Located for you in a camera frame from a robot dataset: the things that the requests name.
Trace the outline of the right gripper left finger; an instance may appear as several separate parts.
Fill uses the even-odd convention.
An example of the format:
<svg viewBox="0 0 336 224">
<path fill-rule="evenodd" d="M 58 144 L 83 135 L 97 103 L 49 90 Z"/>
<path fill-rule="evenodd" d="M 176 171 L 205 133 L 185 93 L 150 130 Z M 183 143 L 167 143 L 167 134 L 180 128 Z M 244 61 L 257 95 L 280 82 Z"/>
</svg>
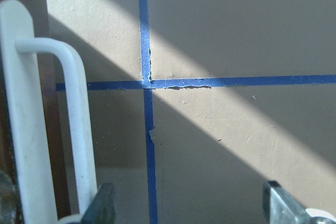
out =
<svg viewBox="0 0 336 224">
<path fill-rule="evenodd" d="M 113 224 L 115 223 L 114 187 L 111 183 L 102 184 L 85 214 L 81 223 Z"/>
</svg>

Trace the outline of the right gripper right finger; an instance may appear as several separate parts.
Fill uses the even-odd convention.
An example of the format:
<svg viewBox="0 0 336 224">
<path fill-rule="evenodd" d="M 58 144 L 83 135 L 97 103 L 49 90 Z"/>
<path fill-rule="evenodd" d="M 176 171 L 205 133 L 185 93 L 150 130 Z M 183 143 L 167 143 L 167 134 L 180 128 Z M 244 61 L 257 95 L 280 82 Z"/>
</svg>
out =
<svg viewBox="0 0 336 224">
<path fill-rule="evenodd" d="M 263 184 L 263 213 L 268 223 L 309 223 L 310 216 L 277 181 Z"/>
</svg>

